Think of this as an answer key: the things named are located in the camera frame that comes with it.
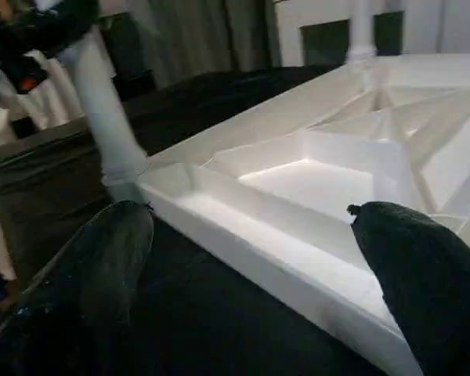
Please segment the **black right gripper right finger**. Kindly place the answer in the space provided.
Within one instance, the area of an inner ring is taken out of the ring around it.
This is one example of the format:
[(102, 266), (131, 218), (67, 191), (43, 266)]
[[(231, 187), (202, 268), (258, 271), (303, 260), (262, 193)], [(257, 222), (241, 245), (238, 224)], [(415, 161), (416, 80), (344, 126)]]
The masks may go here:
[(351, 204), (352, 232), (425, 375), (470, 375), (470, 247), (388, 201)]

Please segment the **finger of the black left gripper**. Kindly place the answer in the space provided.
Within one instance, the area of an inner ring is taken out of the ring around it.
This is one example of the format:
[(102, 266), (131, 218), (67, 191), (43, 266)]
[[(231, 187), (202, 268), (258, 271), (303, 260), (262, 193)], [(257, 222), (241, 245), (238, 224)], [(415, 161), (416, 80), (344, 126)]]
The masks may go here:
[(55, 56), (82, 39), (99, 17), (95, 0), (58, 1), (34, 8), (34, 48)]

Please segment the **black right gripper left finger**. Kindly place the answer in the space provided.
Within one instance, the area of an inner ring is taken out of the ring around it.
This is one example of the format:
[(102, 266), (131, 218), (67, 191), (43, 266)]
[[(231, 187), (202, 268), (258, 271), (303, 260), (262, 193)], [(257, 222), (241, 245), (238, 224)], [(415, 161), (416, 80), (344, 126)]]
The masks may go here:
[(130, 375), (131, 311), (154, 239), (152, 211), (97, 213), (0, 316), (0, 375)]

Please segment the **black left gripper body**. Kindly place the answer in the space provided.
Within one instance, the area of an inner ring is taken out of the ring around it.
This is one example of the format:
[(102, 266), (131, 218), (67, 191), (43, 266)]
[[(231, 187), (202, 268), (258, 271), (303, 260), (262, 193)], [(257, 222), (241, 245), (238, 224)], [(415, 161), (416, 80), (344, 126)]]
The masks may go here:
[(39, 62), (26, 53), (26, 46), (13, 35), (0, 13), (0, 71), (21, 95), (28, 94), (48, 77)]

